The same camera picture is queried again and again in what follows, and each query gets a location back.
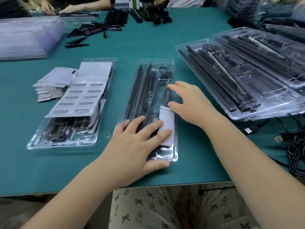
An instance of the teal table surface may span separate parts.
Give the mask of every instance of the teal table surface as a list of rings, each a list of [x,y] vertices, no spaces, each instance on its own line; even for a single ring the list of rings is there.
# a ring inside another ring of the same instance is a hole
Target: teal table surface
[[[228,16],[216,8],[170,9],[169,12],[173,22],[166,25],[137,24],[129,16],[122,32],[107,32],[107,39],[103,34],[89,37],[85,43],[90,46],[65,49],[64,44],[70,39],[64,38],[48,58],[0,62],[0,196],[58,192],[96,159],[122,119],[139,59],[174,59],[176,79],[199,86],[223,112],[180,59],[175,46],[230,30]],[[81,149],[27,150],[26,145],[44,115],[56,103],[37,103],[32,85],[56,66],[78,68],[82,59],[110,57],[115,57],[117,63],[96,145]],[[240,128],[246,125],[237,123]],[[282,131],[278,123],[270,121],[250,139],[268,155],[287,162],[285,151],[273,148],[271,137]],[[230,180],[207,135],[181,118],[178,119],[178,147],[179,159],[170,168],[150,174],[132,186]]]

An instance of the right hand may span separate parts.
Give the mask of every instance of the right hand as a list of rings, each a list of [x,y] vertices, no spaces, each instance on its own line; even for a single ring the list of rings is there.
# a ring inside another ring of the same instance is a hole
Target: right hand
[[[201,127],[204,118],[210,119],[220,115],[197,86],[176,81],[175,84],[168,84],[167,87],[183,99],[183,104],[171,101],[168,106],[187,122]]]
[[[55,15],[54,7],[47,0],[41,0],[40,10],[42,13]]]

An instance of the person's hand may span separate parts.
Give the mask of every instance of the person's hand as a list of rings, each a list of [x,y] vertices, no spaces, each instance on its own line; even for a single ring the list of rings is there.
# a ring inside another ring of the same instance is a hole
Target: person's hand
[[[183,99],[183,104],[170,101],[168,106],[189,123],[201,127],[203,118],[209,119],[220,114],[197,86],[176,81],[167,87]]]
[[[140,116],[131,123],[127,120],[118,124],[107,147],[96,160],[100,167],[104,167],[112,182],[111,186],[115,189],[128,186],[146,174],[170,166],[167,160],[146,160],[151,151],[169,138],[173,131],[164,130],[147,140],[163,125],[163,121],[151,123],[135,133],[144,119],[144,116]]]
[[[84,5],[68,5],[66,8],[64,8],[62,11],[60,11],[60,14],[71,14],[74,12],[82,11],[84,9]]]
[[[40,10],[42,13],[55,15],[54,7],[47,0],[41,0]]]

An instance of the patterned pants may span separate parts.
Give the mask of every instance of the patterned pants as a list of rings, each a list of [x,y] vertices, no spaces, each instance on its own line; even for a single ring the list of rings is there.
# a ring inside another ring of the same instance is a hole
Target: patterned pants
[[[187,223],[184,229],[259,227],[232,186],[232,182],[183,186],[175,206],[167,187],[114,190],[109,229],[181,229],[179,220]]]

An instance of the barcode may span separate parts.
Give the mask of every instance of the barcode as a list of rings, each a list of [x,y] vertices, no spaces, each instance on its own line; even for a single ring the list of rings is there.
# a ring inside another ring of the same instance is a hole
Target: barcode
[[[74,103],[66,102],[66,103],[59,103],[59,106],[72,106]]]
[[[67,113],[69,110],[53,110],[52,114],[64,114]]]
[[[82,90],[70,90],[69,93],[82,93]]]
[[[100,93],[102,90],[88,90],[87,93]]]
[[[86,84],[73,84],[73,87],[85,87]]]
[[[78,113],[78,114],[82,114],[82,113],[89,113],[90,112],[90,108],[86,108],[86,109],[74,109],[73,113]]]
[[[78,96],[65,96],[64,99],[78,99]]]
[[[102,87],[104,85],[104,83],[91,83],[90,86],[91,87]]]
[[[80,102],[78,105],[89,105],[89,104],[94,104],[94,101],[90,101],[90,102]]]
[[[84,96],[83,99],[97,98],[98,96]]]

